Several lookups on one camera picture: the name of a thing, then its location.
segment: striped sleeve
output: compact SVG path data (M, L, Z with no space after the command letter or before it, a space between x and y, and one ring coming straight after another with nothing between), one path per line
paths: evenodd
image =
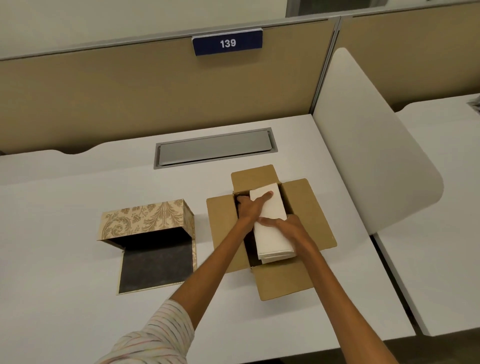
M96 364L186 364L195 331L187 312L167 300L141 331L120 338Z

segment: desk surface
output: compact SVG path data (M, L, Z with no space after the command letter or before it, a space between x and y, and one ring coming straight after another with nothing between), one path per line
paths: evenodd
M437 204L378 233L426 335L480 327L480 115L466 104L475 97L417 102L397 113L444 179Z
M277 153L153 169L158 142L272 127ZM0 352L18 363L92 363L139 329L177 286L116 295L121 251L96 241L100 215L184 198L197 256L212 252L205 200L231 193L230 173L273 164L306 177L338 242L324 255L384 340L414 331L311 115L0 157ZM226 274L188 361L244 363L338 347L313 289L262 302L249 270Z

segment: number sign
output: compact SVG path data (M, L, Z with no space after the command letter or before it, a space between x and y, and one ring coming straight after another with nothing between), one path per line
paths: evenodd
M234 33L211 34L192 37L196 56L256 49L263 45L263 30L244 30Z

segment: white paper stack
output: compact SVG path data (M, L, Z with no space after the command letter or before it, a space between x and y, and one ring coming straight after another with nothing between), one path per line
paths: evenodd
M276 183L250 191L250 199L255 201L268 191L273 192L272 198L265 202L261 217L287 219L287 214L283 206L282 197ZM294 257L295 251L286 237L275 227L263 226L256 222L253 228L255 241L257 243L258 259L262 263L275 262L280 259Z

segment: cardboard box flap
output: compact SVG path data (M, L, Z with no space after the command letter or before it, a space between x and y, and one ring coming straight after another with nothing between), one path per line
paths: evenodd
M299 258L253 267L252 272L262 301L313 287L307 269Z
M280 183L272 164L263 167L239 170L232 175L233 193L254 190L272 183Z
M369 234L442 197L442 176L345 48L313 118Z
M208 198L207 210L213 248L216 249L238 220L233 195ZM245 244L242 242L228 266L227 273L249 267L247 251L245 250Z
M319 250L333 248L336 240L308 180L283 182L280 190L287 210L297 215Z

